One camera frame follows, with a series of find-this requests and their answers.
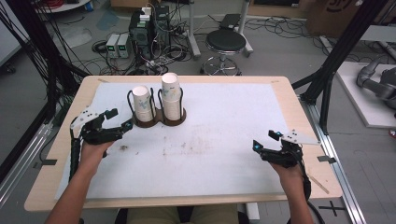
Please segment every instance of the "table leg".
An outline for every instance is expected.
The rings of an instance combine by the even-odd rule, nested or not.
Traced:
[[[246,209],[250,223],[260,222],[259,205],[257,203],[246,203]]]
[[[241,22],[239,24],[239,27],[235,28],[235,30],[243,37],[245,37],[243,33],[244,33],[244,28],[245,28],[245,22],[247,20],[249,2],[250,2],[249,0],[244,0],[244,4],[242,5],[242,12],[241,12]],[[245,45],[245,51],[247,53],[247,56],[250,56],[250,54],[253,53],[253,48],[248,43],[247,39],[246,39],[246,41],[247,41],[247,44]]]
[[[194,36],[194,1],[190,0],[190,28],[187,32],[187,37],[189,38],[190,46],[192,49],[192,54],[194,55],[194,59],[198,59],[201,57],[201,51],[198,48],[197,42]]]

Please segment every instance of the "person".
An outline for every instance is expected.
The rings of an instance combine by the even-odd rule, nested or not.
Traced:
[[[59,201],[47,217],[50,223],[78,223],[82,207],[93,176],[96,174],[104,152],[113,142],[93,146],[82,144],[78,169],[64,190]],[[292,224],[313,224],[304,196],[303,177],[299,166],[288,169],[271,163],[279,175],[280,184],[285,191],[290,208]],[[175,207],[134,208],[128,211],[128,224],[177,224],[179,223]],[[195,206],[191,215],[193,224],[237,224],[236,204]]]

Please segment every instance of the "white cup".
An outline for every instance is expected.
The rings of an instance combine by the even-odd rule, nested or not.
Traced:
[[[151,101],[152,107],[150,107],[150,93],[146,86],[137,86],[132,90],[132,95],[134,97],[134,111],[137,113],[146,113],[151,110],[155,111],[154,102]]]
[[[183,105],[181,106],[180,114],[180,100],[172,102],[163,100],[163,113],[167,119],[178,120],[183,116]]]
[[[152,117],[151,114],[151,110],[148,112],[135,112],[136,113],[136,117],[138,120],[142,121],[142,122],[148,122],[148,121],[152,121],[154,119],[154,117]]]
[[[165,73],[162,77],[163,80],[163,99],[165,101],[173,102],[180,100],[181,90],[178,83],[176,73]]]

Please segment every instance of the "round stool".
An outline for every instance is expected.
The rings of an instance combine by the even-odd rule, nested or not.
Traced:
[[[220,54],[219,57],[209,58],[201,67],[201,74],[210,76],[222,73],[226,76],[240,75],[236,63],[227,58],[227,55],[235,55],[245,47],[246,39],[232,30],[217,30],[209,33],[206,37],[207,47]]]

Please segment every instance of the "human hand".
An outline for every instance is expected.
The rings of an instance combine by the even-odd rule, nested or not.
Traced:
[[[93,177],[96,174],[104,152],[111,147],[113,143],[114,142],[108,142],[101,145],[90,145],[83,142],[78,172],[83,173],[87,177]]]
[[[285,168],[281,165],[271,163],[271,166],[279,175],[280,184],[286,193],[286,196],[297,197],[304,196],[303,175],[300,166]]]

